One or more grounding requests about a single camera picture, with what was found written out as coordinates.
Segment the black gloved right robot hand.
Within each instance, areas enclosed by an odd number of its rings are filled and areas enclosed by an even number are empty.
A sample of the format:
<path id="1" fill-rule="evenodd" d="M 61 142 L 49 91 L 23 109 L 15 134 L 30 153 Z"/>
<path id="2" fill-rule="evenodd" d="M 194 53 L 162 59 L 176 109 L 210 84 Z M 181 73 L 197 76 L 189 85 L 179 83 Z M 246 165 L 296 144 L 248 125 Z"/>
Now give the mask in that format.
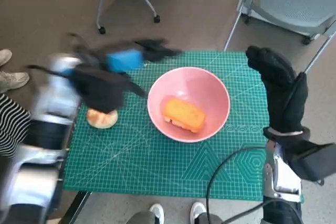
<path id="1" fill-rule="evenodd" d="M 269 127 L 279 133 L 301 132 L 308 97 L 307 75 L 270 48 L 249 46 L 248 66 L 259 72 L 266 89 Z"/>

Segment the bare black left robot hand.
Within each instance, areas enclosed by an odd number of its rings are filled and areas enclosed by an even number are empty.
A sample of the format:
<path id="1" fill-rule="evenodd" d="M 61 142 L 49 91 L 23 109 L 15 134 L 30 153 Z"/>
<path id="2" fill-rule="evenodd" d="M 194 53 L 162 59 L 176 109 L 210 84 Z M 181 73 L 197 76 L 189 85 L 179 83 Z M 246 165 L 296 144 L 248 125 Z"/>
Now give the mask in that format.
<path id="1" fill-rule="evenodd" d="M 74 52 L 91 70 L 107 71 L 107 76 L 121 76 L 122 87 L 136 95 L 146 98 L 148 95 L 137 84 L 133 83 L 127 71 L 139 69 L 146 61 L 159 62 L 164 58 L 174 57 L 182 52 L 178 49 L 165 47 L 163 39 L 139 39 L 121 41 L 117 44 L 106 45 L 102 48 L 89 48 L 86 44 L 74 46 Z"/>

